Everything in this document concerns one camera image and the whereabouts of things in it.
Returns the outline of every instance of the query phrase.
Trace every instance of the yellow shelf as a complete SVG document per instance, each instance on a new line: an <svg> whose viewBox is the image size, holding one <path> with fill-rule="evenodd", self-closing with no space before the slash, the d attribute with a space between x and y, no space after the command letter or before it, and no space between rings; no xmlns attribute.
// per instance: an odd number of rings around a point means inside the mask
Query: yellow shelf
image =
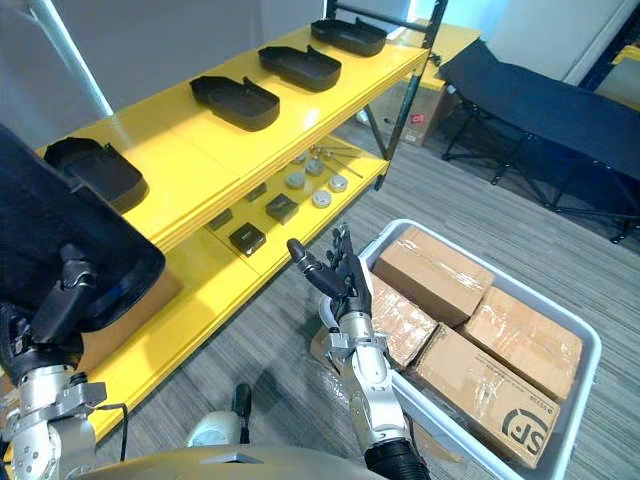
<svg viewBox="0 0 640 480"><path fill-rule="evenodd" d="M260 66L256 50L205 75L236 81L248 76L280 97L280 116L269 127L246 132L213 115L183 82L111 118L74 132L111 143L144 175L148 197L124 217L167 252L225 208L328 135L424 61L425 51L388 44L359 57L318 42L304 27L270 45L307 44L342 62L337 85L309 92Z"/></svg>
<svg viewBox="0 0 640 480"><path fill-rule="evenodd" d="M106 383L109 403L124 402L129 408L140 403L286 264L289 238L311 240L388 167L388 162L332 137L320 143L351 147L344 152L358 158L340 161L358 175L327 160L323 175L307 176L305 190L294 191L286 187L284 178L303 167L288 165L268 179L266 194L253 203L244 199L237 202L229 224L215 233L200 228L172 249L167 254L168 267L183 282L183 292L89 375L91 381ZM327 167L347 177L349 185L345 192L332 193L328 208L318 209L309 197L314 190L326 188L333 175ZM300 205L286 225L280 225L264 211L264 205L280 192ZM250 257L228 242L228 234L245 222L253 223L267 236L266 244ZM98 438L121 420L118 412L105 411L97 411L90 418Z"/></svg>
<svg viewBox="0 0 640 480"><path fill-rule="evenodd" d="M419 18L415 21L420 25L428 25L429 21ZM471 43L480 38L482 31L475 28L459 27L443 23L438 29L438 35L433 44L433 53L440 55L442 64L447 63ZM419 47L422 45L424 34L415 30L405 29L391 42L395 45ZM445 86L445 81L438 78L438 67L433 62L427 62L424 74L420 79L420 86L429 90L440 91Z"/></svg>
<svg viewBox="0 0 640 480"><path fill-rule="evenodd" d="M640 62L640 46L627 45L620 50L618 55L616 55L616 58L613 60L613 64L618 65L625 58L629 58L635 62Z"/></svg>

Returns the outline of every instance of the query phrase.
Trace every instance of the black cable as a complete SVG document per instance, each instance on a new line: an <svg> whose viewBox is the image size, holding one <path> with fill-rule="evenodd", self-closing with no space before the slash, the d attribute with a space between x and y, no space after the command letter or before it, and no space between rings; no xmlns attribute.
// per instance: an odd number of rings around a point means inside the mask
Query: black cable
<svg viewBox="0 0 640 480"><path fill-rule="evenodd" d="M129 430L129 409L124 403L114 403L112 405L101 405L96 410L122 410L122 448L120 450L120 461L124 462L127 453L127 431Z"/></svg>

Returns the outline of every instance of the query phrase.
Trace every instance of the robotic arm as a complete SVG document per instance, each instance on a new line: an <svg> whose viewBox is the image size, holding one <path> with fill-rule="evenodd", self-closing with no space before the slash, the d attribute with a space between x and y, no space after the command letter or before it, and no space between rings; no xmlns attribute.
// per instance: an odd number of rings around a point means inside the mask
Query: robotic arm
<svg viewBox="0 0 640 480"><path fill-rule="evenodd" d="M371 323L371 292L360 259L353 253L346 224L334 230L331 266L318 261L295 239L287 247L304 276L332 299L339 328L325 340L327 358L340 372L358 443L369 470L389 479L427 479L428 470L414 451L384 354L386 337Z"/></svg>

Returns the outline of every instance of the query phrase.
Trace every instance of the black fabric panel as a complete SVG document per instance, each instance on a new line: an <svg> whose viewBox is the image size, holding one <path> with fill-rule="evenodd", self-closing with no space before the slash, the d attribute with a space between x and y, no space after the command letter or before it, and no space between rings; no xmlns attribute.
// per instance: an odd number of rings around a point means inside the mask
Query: black fabric panel
<svg viewBox="0 0 640 480"><path fill-rule="evenodd" d="M78 247L96 268L94 301L78 329L100 329L153 285L164 256L93 191L62 178L0 125L0 300L34 311Z"/></svg>
<svg viewBox="0 0 640 480"><path fill-rule="evenodd" d="M505 122L640 179L640 112L502 63L481 40L440 72L464 98Z"/></svg>

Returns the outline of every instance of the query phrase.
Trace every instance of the small black box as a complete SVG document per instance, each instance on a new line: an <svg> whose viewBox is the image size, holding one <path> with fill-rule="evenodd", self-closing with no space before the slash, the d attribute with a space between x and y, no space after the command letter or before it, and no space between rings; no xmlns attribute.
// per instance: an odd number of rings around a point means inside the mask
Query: small black box
<svg viewBox="0 0 640 480"><path fill-rule="evenodd" d="M244 253L251 256L258 248L265 244L267 237L250 223L245 223L229 236L231 244Z"/></svg>
<svg viewBox="0 0 640 480"><path fill-rule="evenodd" d="M266 205L267 215L278 220L282 225L287 223L298 213L298 204L280 193L276 198Z"/></svg>

